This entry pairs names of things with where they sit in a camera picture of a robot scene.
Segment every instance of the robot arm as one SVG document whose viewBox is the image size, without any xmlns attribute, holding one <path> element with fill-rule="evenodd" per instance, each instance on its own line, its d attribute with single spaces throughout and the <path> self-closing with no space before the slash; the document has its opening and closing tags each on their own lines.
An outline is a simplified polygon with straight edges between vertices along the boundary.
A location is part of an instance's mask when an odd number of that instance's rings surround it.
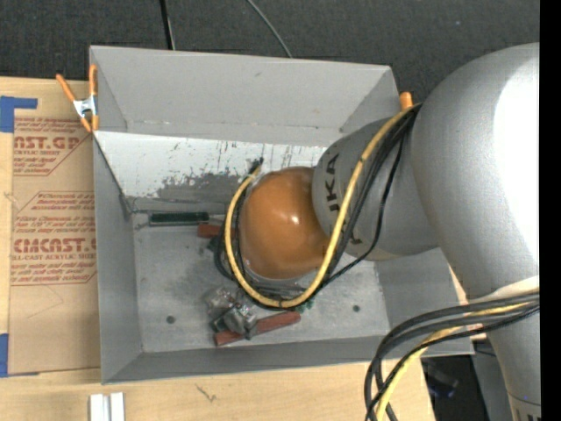
<svg viewBox="0 0 561 421">
<path fill-rule="evenodd" d="M 470 299 L 537 279 L 538 101 L 537 44 L 489 54 L 445 79 L 406 140 L 371 259 L 440 246 Z M 332 146 L 323 161 L 356 160 L 368 129 L 376 124 Z M 392 160 L 390 154 L 357 223 L 363 244 L 371 242 Z M 340 170 L 343 186 L 348 167 Z M 320 164 L 314 202 L 324 228 L 332 222 L 326 177 Z M 536 316 L 488 334 L 516 420 L 541 418 L 539 326 Z"/>
<path fill-rule="evenodd" d="M 538 44 L 489 54 L 450 75 L 415 109 L 412 128 L 384 153 L 373 180 L 363 176 L 358 181 L 357 188 L 362 186 L 367 194 L 360 205 L 353 200 L 359 216 L 346 236 L 350 241 L 345 251 L 368 260 L 391 260 L 440 247 L 470 299 L 537 280 L 538 97 Z M 280 184 L 275 176 L 255 186 L 258 190 L 246 198 L 240 216 L 251 230 L 242 223 L 240 237 L 248 240 L 242 241 L 241 255 L 257 280 L 260 276 L 269 284 L 282 285 L 283 270 L 305 264 L 300 273 L 313 260 L 321 260 L 317 251 L 322 250 L 323 238 L 312 235 L 321 230 L 302 214 L 314 211 L 323 232 L 336 230 L 353 168 L 363 162 L 366 144 L 385 129 L 385 123 L 373 122 L 335 142 L 311 180 L 306 173 L 296 179 L 293 171 Z M 376 155 L 369 161 L 376 161 Z M 266 186 L 272 186 L 271 195 L 287 191 L 274 207 L 259 205 L 258 196 L 266 195 Z M 310 199 L 313 210 L 304 207 Z M 263 201 L 269 203 L 271 198 Z M 262 234 L 250 241 L 246 234 L 265 223 L 268 212 L 278 219 L 267 220 Z M 275 226 L 283 229 L 273 232 Z M 293 246 L 296 236 L 291 232 L 302 233 L 304 227 L 307 234 L 299 241 L 314 239 L 309 254 L 279 256 L 278 274 L 270 274 L 270 264 L 264 268 L 269 275 L 259 270 L 259 248 L 264 251 L 261 257 L 270 256 L 270 247 L 259 246 L 268 233 L 273 234 L 274 249 L 282 252 L 277 239 Z M 488 334 L 516 420 L 541 418 L 539 322 L 536 316 Z"/>
</svg>

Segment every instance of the red object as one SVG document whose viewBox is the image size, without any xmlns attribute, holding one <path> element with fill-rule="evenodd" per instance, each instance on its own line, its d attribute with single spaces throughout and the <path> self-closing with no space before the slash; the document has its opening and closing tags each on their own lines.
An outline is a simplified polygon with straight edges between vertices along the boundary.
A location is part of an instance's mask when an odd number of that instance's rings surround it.
<svg viewBox="0 0 561 421">
<path fill-rule="evenodd" d="M 198 225 L 196 235 L 202 239 L 212 239 L 220 233 L 219 225 Z"/>
<path fill-rule="evenodd" d="M 260 335 L 265 332 L 274 331 L 281 327 L 295 325 L 300 321 L 300 313 L 296 311 L 282 312 L 271 317 L 262 318 L 257 322 L 257 332 Z M 233 331 L 221 331 L 214 334 L 214 342 L 216 346 L 224 346 L 235 341 L 243 340 L 245 337 L 241 333 Z"/>
</svg>

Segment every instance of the small metal part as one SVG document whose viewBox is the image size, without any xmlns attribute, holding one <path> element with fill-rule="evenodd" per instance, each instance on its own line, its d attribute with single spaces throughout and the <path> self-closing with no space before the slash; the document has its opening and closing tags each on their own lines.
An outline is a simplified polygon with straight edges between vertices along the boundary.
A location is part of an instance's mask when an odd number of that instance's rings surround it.
<svg viewBox="0 0 561 421">
<path fill-rule="evenodd" d="M 213 331 L 230 330 L 250 339 L 256 332 L 257 316 L 243 292 L 232 293 L 224 287 L 211 291 L 204 297 Z"/>
</svg>

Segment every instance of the black wire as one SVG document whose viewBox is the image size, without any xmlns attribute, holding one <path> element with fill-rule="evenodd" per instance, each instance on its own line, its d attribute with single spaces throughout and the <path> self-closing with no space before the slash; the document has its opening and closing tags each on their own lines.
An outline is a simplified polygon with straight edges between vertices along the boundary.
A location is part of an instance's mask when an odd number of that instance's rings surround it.
<svg viewBox="0 0 561 421">
<path fill-rule="evenodd" d="M 373 251 L 373 249 L 376 247 L 376 245 L 378 244 L 378 240 L 380 239 L 380 234 L 381 234 L 381 231 L 382 231 L 382 222 L 383 222 L 383 218 L 384 218 L 384 211 L 386 209 L 386 201 L 387 201 L 387 197 L 389 196 L 389 191 L 392 187 L 392 184 L 394 183 L 394 177 L 395 177 L 395 172 L 397 171 L 397 166 L 399 165 L 400 160 L 401 160 L 401 152 L 402 152 L 402 149 L 403 149 L 404 140 L 405 140 L 405 138 L 401 139 L 399 150 L 397 152 L 397 155 L 395 156 L 394 165 L 392 166 L 389 177 L 387 178 L 386 187 L 384 188 L 384 193 L 382 195 L 382 198 L 380 199 L 380 206 L 378 208 L 378 222 L 376 224 L 376 232 L 374 233 L 374 239 L 372 241 L 372 244 L 357 259 L 355 259 L 350 264 L 347 264 L 345 267 L 341 268 L 339 271 L 337 271 L 336 274 L 331 275 L 329 277 L 329 279 L 325 282 L 325 285 L 335 281 L 338 277 L 341 277 L 347 271 L 349 271 L 351 268 L 353 268 L 354 266 L 359 264 L 361 261 L 363 261 L 368 256 L 368 254 L 370 254 Z"/>
<path fill-rule="evenodd" d="M 384 339 L 380 342 L 378 349 L 376 351 L 376 356 L 380 355 L 381 352 L 385 351 L 386 346 L 390 347 L 394 342 L 399 342 L 401 335 L 404 335 L 403 332 L 406 330 L 421 325 L 423 323 L 428 323 L 429 321 L 439 320 L 441 321 L 442 318 L 451 317 L 454 315 L 460 315 L 468 312 L 474 312 L 479 310 L 489 310 L 489 309 L 496 309 L 499 307 L 504 307 L 507 305 L 514 305 L 519 303 L 533 303 L 539 301 L 539 293 L 538 292 L 531 292 L 525 295 L 517 295 L 517 296 L 509 296 L 506 298 L 495 299 L 490 301 L 485 301 L 481 303 L 471 303 L 465 305 L 457 305 L 453 307 L 448 307 L 446 309 L 439 309 L 433 310 L 432 312 L 423 313 L 417 317 L 410 318 L 407 321 L 397 325 L 392 331 L 390 331 Z M 370 381 L 365 380 L 365 402 L 366 405 L 370 403 L 371 394 L 372 394 L 372 370 L 373 364 L 371 362 L 371 366 L 368 368 L 366 372 L 366 376 L 370 376 Z"/>
<path fill-rule="evenodd" d="M 497 329 L 500 329 L 502 327 L 505 327 L 507 325 L 511 325 L 513 323 L 516 323 L 518 321 L 523 320 L 524 318 L 528 318 L 531 317 L 532 315 L 535 315 L 538 311 L 540 311 L 539 306 L 538 307 L 533 307 L 531 309 L 525 310 L 523 313 L 518 314 L 518 315 L 514 315 L 512 317 L 509 317 L 507 319 L 505 319 L 504 321 L 500 321 L 498 323 L 494 323 L 491 325 L 487 325 L 487 326 L 483 326 L 477 329 L 473 329 L 471 331 L 466 331 L 466 332 L 460 332 L 460 333 L 455 333 L 455 334 L 450 334 L 450 335 L 446 335 L 445 337 L 442 337 L 441 339 L 434 339 L 431 341 L 428 341 L 426 343 L 423 343 L 419 346 L 416 346 L 414 349 L 412 349 L 411 351 L 409 351 L 405 356 L 403 356 L 401 358 L 401 360 L 397 363 L 397 365 L 394 367 L 394 369 L 392 369 L 391 373 L 389 374 L 389 376 L 387 377 L 387 379 L 384 381 L 384 385 L 378 390 L 378 393 L 376 394 L 376 396 L 373 398 L 373 400 L 368 404 L 367 407 L 367 412 L 366 412 L 366 417 L 365 417 L 365 421 L 368 421 L 368 419 L 372 420 L 372 421 L 377 421 L 376 420 L 376 416 L 373 413 L 373 408 L 374 405 L 376 405 L 376 403 L 378 403 L 378 401 L 380 400 L 380 398 L 384 395 L 384 393 L 387 391 L 387 387 L 389 386 L 389 384 L 392 382 L 392 380 L 395 378 L 395 375 L 397 374 L 397 372 L 403 367 L 405 361 L 414 353 L 416 353 L 417 351 L 424 349 L 425 347 L 428 346 L 433 346 L 436 345 L 438 343 L 444 343 L 445 341 L 449 341 L 452 339 L 462 339 L 465 337 L 471 337 L 472 335 L 478 334 L 478 333 L 482 333 L 482 332 L 490 332 L 490 331 L 495 331 Z"/>
<path fill-rule="evenodd" d="M 536 303 L 531 304 L 530 308 L 532 307 L 537 307 L 537 304 Z M 371 402 L 370 395 L 372 394 L 372 374 L 376 378 L 376 385 L 378 386 L 378 388 L 381 388 L 381 386 L 384 383 L 382 372 L 381 372 L 382 361 L 384 359 L 384 356 L 387 355 L 387 353 L 390 350 L 396 348 L 398 345 L 404 343 L 405 341 L 419 337 L 423 334 L 430 334 L 432 332 L 440 331 L 441 329 L 447 329 L 455 326 L 458 327 L 458 326 L 467 326 L 467 325 L 477 325 L 483 323 L 484 324 L 494 323 L 497 321 L 501 321 L 502 319 L 505 318 L 505 316 L 523 313 L 528 308 L 529 308 L 528 306 L 516 308 L 513 309 L 512 311 L 509 311 L 508 313 L 503 313 L 503 314 L 480 315 L 476 317 L 458 317 L 458 318 L 447 319 L 430 325 L 420 326 L 409 332 L 404 332 L 399 337 L 392 338 L 392 340 L 386 343 L 385 345 L 380 345 L 378 351 L 376 352 L 376 355 L 370 362 L 370 365 L 366 371 L 366 375 L 369 376 L 368 379 L 365 379 L 365 388 L 364 388 L 366 406 L 368 406 Z M 394 416 L 393 411 L 392 411 L 392 415 L 388 414 L 388 416 L 391 419 L 392 416 Z"/>
<path fill-rule="evenodd" d="M 415 121 L 416 113 L 418 112 L 420 107 L 421 107 L 421 105 L 418 104 L 417 106 L 414 106 L 413 108 L 411 108 L 411 110 L 403 116 L 403 118 L 400 120 L 400 122 L 398 122 L 398 125 L 394 126 L 392 131 L 390 131 L 393 134 L 387 134 L 386 137 L 381 141 L 381 145 L 379 147 L 379 152 L 375 155 L 370 167 L 368 168 L 365 183 L 363 184 L 362 189 L 359 192 L 359 197 L 357 199 L 357 202 L 354 205 L 354 208 L 353 208 L 353 210 L 352 210 L 352 212 L 349 216 L 349 221 L 344 228 L 343 236 L 340 239 L 339 244 L 337 245 L 336 252 L 333 255 L 333 258 L 331 260 L 330 267 L 328 268 L 328 274 L 329 275 L 331 274 L 333 269 L 335 269 L 335 267 L 337 266 L 337 264 L 341 260 L 341 257 L 344 253 L 344 250 L 346 249 L 346 247 L 347 247 L 347 245 L 348 245 L 348 243 L 351 239 L 351 236 L 352 236 L 352 233 L 354 231 L 355 225 L 356 225 L 356 223 L 359 219 L 360 212 L 362 211 L 362 208 L 363 208 L 363 206 L 366 202 L 366 197 L 368 196 L 368 193 L 370 192 L 370 188 L 373 186 L 374 180 L 376 179 L 384 161 L 386 160 L 386 158 L 388 157 L 390 152 L 394 149 L 395 145 L 397 145 L 397 142 L 403 139 L 403 137 L 407 133 L 407 130 L 410 128 L 410 126 Z M 360 262 L 360 260 L 355 261 L 353 266 L 356 265 L 359 262 Z"/>
<path fill-rule="evenodd" d="M 217 244 L 214 250 L 214 264 L 217 267 L 217 270 L 220 272 L 220 274 L 231 281 L 233 279 L 232 274 L 226 269 L 226 267 L 224 266 L 224 261 L 222 260 L 223 251 L 224 251 L 224 223 L 222 223 L 222 225 L 220 226 L 220 231 L 218 232 L 218 236 L 217 236 Z"/>
<path fill-rule="evenodd" d="M 168 50 L 175 50 L 174 36 L 172 34 L 172 27 L 167 14 L 166 0 L 158 0 L 160 2 L 161 19 L 164 23 L 164 32 L 166 34 L 166 44 Z"/>
</svg>

